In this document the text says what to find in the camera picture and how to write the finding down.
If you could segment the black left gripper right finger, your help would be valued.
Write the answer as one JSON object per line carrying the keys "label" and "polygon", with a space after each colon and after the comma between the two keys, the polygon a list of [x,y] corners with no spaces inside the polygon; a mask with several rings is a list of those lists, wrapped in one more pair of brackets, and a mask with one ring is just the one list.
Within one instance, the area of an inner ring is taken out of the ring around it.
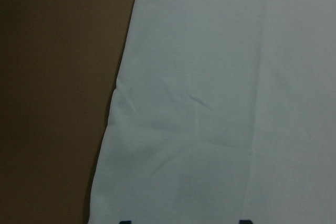
{"label": "black left gripper right finger", "polygon": [[254,224],[252,220],[250,219],[241,219],[239,221],[239,224]]}

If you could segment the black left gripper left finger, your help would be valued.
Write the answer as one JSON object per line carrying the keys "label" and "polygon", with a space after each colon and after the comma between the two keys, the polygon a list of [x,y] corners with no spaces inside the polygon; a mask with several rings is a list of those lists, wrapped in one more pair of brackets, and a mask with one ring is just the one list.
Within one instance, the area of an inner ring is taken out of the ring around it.
{"label": "black left gripper left finger", "polygon": [[121,220],[119,224],[132,224],[131,220]]}

